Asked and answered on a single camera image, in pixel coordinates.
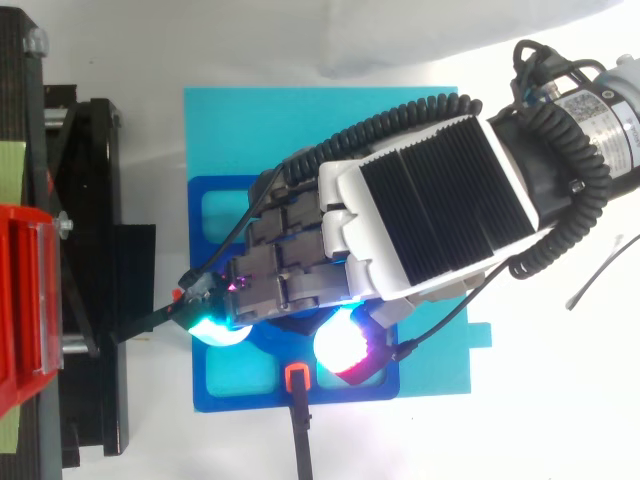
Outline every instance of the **black bracket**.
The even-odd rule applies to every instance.
[[[311,428],[311,414],[309,413],[309,397],[303,370],[293,370],[291,372],[291,395],[293,397],[293,406],[290,407],[290,411],[291,423],[293,424],[293,440],[296,446],[298,479],[313,480],[308,433]]]

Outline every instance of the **black cable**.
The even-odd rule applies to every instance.
[[[597,60],[593,59],[583,59],[583,60],[574,60],[569,64],[572,68],[594,68],[598,71],[598,73],[606,72],[607,69]]]
[[[466,296],[464,300],[462,300],[456,307],[447,314],[442,320],[436,323],[429,330],[424,332],[419,337],[416,337],[411,340],[406,340],[402,343],[399,343],[396,346],[396,351],[393,354],[393,359],[395,361],[400,361],[409,356],[411,352],[413,352],[418,345],[420,345],[425,340],[431,338],[433,335],[442,330],[447,324],[451,322],[454,318],[458,316],[458,314],[467,307],[471,303],[471,301],[478,296],[478,294],[484,290],[484,288],[489,285],[505,268],[509,266],[509,260],[502,262],[493,272],[491,272],[487,278],[484,280],[482,285],[473,289],[473,291]]]
[[[195,284],[198,281],[198,279],[207,270],[209,270],[218,261],[218,259],[222,256],[222,254],[226,251],[226,249],[229,248],[229,245],[231,245],[231,243],[233,243],[236,237],[240,234],[242,229],[247,225],[247,223],[249,223],[249,220],[251,220],[251,217],[253,217],[253,215],[256,213],[256,211],[258,210],[258,208],[264,201],[265,197],[271,190],[271,187],[275,183],[276,178],[278,177],[278,175],[280,174],[283,168],[284,168],[284,164],[281,163],[280,165],[278,165],[276,168],[273,169],[273,172],[271,173],[271,179],[265,185],[265,188],[262,191],[262,193],[260,193],[260,196],[254,199],[253,203],[249,205],[249,208],[247,209],[245,214],[242,216],[240,221],[236,224],[235,227],[233,227],[233,230],[231,230],[231,233],[227,235],[227,238],[224,239],[224,241],[220,244],[220,246],[215,251],[215,253],[211,255],[211,257],[209,257],[209,260],[207,260],[206,263],[200,266],[199,268],[192,268],[188,270],[187,273],[185,273],[180,278],[180,281],[178,282],[178,285],[180,285],[180,288],[182,288],[183,290],[187,290],[188,288],[190,288],[193,284]]]
[[[284,179],[288,185],[297,185],[316,177],[324,162],[350,159],[375,142],[414,127],[461,115],[479,115],[481,111],[480,100],[471,100],[468,95],[458,96],[456,93],[421,98],[417,102],[400,105],[345,128],[301,155],[285,161]]]
[[[546,103],[521,110],[518,115],[522,127],[558,153],[576,179],[584,184],[551,231],[512,257],[511,275],[522,280],[550,266],[595,227],[608,202],[611,176],[598,149],[564,109]]]
[[[567,310],[569,311],[573,310],[575,306],[578,304],[578,302],[580,301],[580,299],[584,296],[584,294],[587,293],[587,290],[589,290],[589,287],[591,287],[591,285],[593,285],[593,283],[598,279],[600,274],[604,272],[607,269],[607,267],[611,265],[616,258],[622,255],[622,253],[624,253],[625,250],[627,250],[631,245],[636,243],[638,240],[640,240],[640,235],[636,235],[635,237],[633,237],[631,240],[629,240],[629,242],[624,247],[622,247],[620,250],[618,250],[617,252],[609,256],[609,258],[605,260],[605,262],[600,266],[600,268],[596,271],[596,273],[594,273],[593,276],[587,281],[587,283],[584,284],[584,286],[580,289],[580,291],[578,291],[578,293],[567,302],[567,305],[566,305]]]

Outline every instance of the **orange clip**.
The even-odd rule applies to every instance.
[[[306,363],[296,362],[291,365],[287,365],[284,369],[284,380],[287,386],[287,392],[291,393],[293,387],[291,386],[291,374],[297,370],[304,372],[304,386],[307,390],[311,389],[311,373],[309,372],[309,366]]]

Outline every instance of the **cyan mat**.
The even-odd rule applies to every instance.
[[[451,87],[188,88],[185,124],[191,264],[200,265],[247,208],[246,188],[263,170],[375,113]],[[242,245],[234,245],[237,254]],[[424,332],[459,301],[421,306],[400,323],[400,341]],[[466,311],[400,364],[359,387],[319,366],[313,338],[262,323],[243,343],[209,347],[193,340],[194,404],[213,412],[284,406],[284,368],[311,369],[310,403],[388,399],[471,391],[469,349],[491,345],[488,324],[469,324]]]

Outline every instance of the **bolt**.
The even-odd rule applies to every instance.
[[[33,58],[49,55],[49,37],[41,28],[32,28],[23,41],[24,52]]]
[[[58,218],[53,221],[53,225],[58,231],[58,235],[60,235],[60,238],[62,240],[66,240],[67,238],[69,238],[69,232],[73,230],[73,220],[69,218],[67,212],[60,212]]]
[[[618,58],[618,60],[616,60],[616,65],[620,66],[630,62],[633,62],[633,55],[629,55],[628,53],[625,53],[624,55],[621,55],[620,58]]]

